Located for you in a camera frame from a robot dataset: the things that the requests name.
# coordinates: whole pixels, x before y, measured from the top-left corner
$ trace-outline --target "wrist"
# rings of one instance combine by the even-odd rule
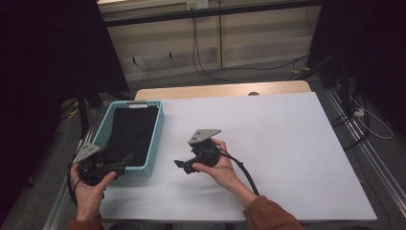
[[[258,198],[258,196],[248,189],[241,181],[233,185],[229,191],[236,199],[238,199],[244,208]]]
[[[78,212],[76,220],[77,221],[89,221],[95,220],[99,216],[99,213],[89,213],[89,212]]]

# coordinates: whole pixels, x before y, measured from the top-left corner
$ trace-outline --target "table surface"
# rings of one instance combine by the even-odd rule
[[[215,137],[225,140],[229,152],[244,163],[259,193],[298,220],[376,219],[314,93],[167,99],[163,106],[165,122],[152,177],[113,181],[101,205],[105,219],[245,220],[238,201],[210,177],[187,175],[173,163],[193,158],[187,141],[200,128],[222,129]]]

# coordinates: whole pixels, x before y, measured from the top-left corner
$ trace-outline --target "black cable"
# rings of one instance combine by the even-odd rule
[[[75,158],[77,157],[77,155],[78,155],[78,154],[75,153],[75,154],[72,156],[72,158],[71,158],[71,160],[69,161],[69,163],[68,163],[68,170],[67,170],[67,173],[66,173],[66,184],[67,184],[69,196],[71,197],[72,202],[74,202],[75,205],[78,206],[78,201],[77,201],[77,199],[76,199],[75,190],[72,188],[72,181],[71,181],[71,169],[72,169],[74,160],[75,160]]]
[[[295,76],[295,62],[292,63],[292,74],[286,81],[290,81]]]
[[[362,98],[362,101],[363,101],[364,108],[367,109],[367,102],[365,100],[365,97],[364,97],[363,94],[360,94],[360,95],[361,95],[361,98]],[[365,120],[365,127],[366,128],[362,132],[363,135],[356,142],[352,143],[351,145],[349,145],[347,147],[344,147],[343,150],[349,150],[349,149],[357,146],[358,144],[363,142],[368,137],[368,135],[370,134],[370,116],[369,116],[368,113],[364,114],[364,120]]]
[[[192,58],[192,60],[193,60],[193,67],[194,67],[194,70],[195,70],[198,74],[207,76],[207,77],[209,77],[209,78],[211,78],[211,79],[213,79],[213,80],[228,81],[228,82],[231,82],[231,83],[238,83],[237,81],[234,81],[234,80],[226,80],[226,79],[214,78],[214,77],[212,76],[212,74],[216,74],[216,73],[223,72],[223,71],[227,71],[227,70],[259,70],[259,71],[274,70],[274,69],[279,69],[279,68],[286,67],[286,66],[288,66],[288,65],[290,65],[290,64],[294,64],[296,61],[298,61],[298,60],[300,60],[300,59],[305,58],[305,57],[308,56],[308,55],[304,55],[304,56],[301,56],[301,57],[297,57],[296,59],[294,59],[294,60],[292,60],[292,61],[289,61],[289,62],[287,62],[286,64],[283,64],[283,65],[280,65],[280,66],[275,66],[275,67],[269,67],[269,68],[230,67],[230,68],[224,68],[224,69],[214,70],[214,71],[212,71],[212,72],[209,73],[209,72],[207,72],[206,70],[203,69],[202,64],[201,64],[201,61],[200,61],[199,46],[198,46],[198,42],[197,42],[197,24],[196,24],[195,18],[192,19],[192,23],[193,23],[193,58]],[[201,71],[197,70],[197,68],[196,68],[195,61],[194,61],[195,55],[197,55],[197,59],[198,59],[198,61],[199,61],[199,65],[200,65]]]
[[[311,41],[311,35],[313,34],[313,32],[311,31],[311,23],[310,23],[310,18],[308,17],[308,9],[310,7],[307,7],[307,9],[305,10],[305,16],[307,18],[307,23],[308,23],[308,42],[307,42],[307,51],[306,54],[308,55],[308,53],[310,52],[310,41]]]
[[[192,19],[192,22],[193,22],[193,58],[192,58],[192,59],[193,59],[193,67],[194,67],[194,70],[195,70],[198,74],[207,76],[207,77],[209,77],[209,78],[211,78],[211,79],[213,79],[213,80],[227,81],[227,82],[231,82],[231,83],[238,83],[237,81],[234,81],[234,80],[226,80],[226,79],[214,78],[213,76],[211,76],[212,73],[207,73],[207,72],[203,69],[202,63],[201,63],[201,61],[200,61],[199,45],[198,45],[198,42],[197,42],[197,24],[196,24],[196,19],[193,18],[193,19]],[[196,68],[196,64],[195,64],[195,62],[194,62],[195,53],[197,53],[197,59],[198,59],[198,61],[199,61],[199,65],[200,65],[200,68],[201,68],[202,72],[200,72],[200,71],[197,70],[197,68]]]
[[[231,156],[230,153],[228,153],[226,150],[224,150],[224,149],[219,149],[219,150],[222,150],[222,151],[224,151],[224,152],[227,153],[227,154],[225,154],[225,153],[222,153],[222,152],[221,152],[220,155],[225,156],[225,157],[227,157],[227,158],[230,158],[230,159],[232,159],[234,162],[236,162],[236,164],[239,166],[239,168],[244,172],[245,176],[246,176],[247,179],[248,179],[248,182],[250,182],[250,185],[251,185],[251,188],[253,189],[254,194],[256,194],[257,196],[259,196],[259,192],[258,192],[257,186],[255,185],[254,180],[253,180],[253,178],[251,177],[251,175],[248,173],[247,169],[245,169],[244,164],[243,164],[242,162],[238,161],[237,159],[235,159],[233,156]]]
[[[340,125],[342,125],[342,124],[348,122],[349,120],[351,120],[352,117],[354,116],[354,112],[355,112],[355,104],[354,104],[354,103],[352,103],[352,107],[351,107],[351,108],[352,108],[352,111],[351,111],[350,115],[349,115],[346,119],[344,119],[344,120],[341,121],[340,123],[331,124],[331,126],[332,126],[332,127],[338,127],[338,126],[340,126]]]
[[[74,192],[75,192],[76,187],[78,186],[79,182],[81,182],[81,179],[79,179],[78,182],[75,184],[75,186],[74,186]]]

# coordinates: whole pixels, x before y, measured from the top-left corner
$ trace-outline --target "sleeve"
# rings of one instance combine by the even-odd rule
[[[104,228],[102,227],[102,215],[99,215],[94,220],[88,221],[77,221],[75,219],[72,219],[68,226],[68,230],[88,230],[88,229],[103,230]]]
[[[249,230],[298,230],[301,224],[277,203],[265,196],[256,198],[243,211]]]

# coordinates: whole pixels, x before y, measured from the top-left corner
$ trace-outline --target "left hand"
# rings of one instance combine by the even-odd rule
[[[72,186],[75,189],[75,194],[78,201],[78,215],[76,220],[86,221],[96,219],[100,213],[102,204],[103,191],[107,185],[117,176],[116,172],[110,172],[96,186],[90,186],[80,180],[79,165],[76,164],[71,170]]]

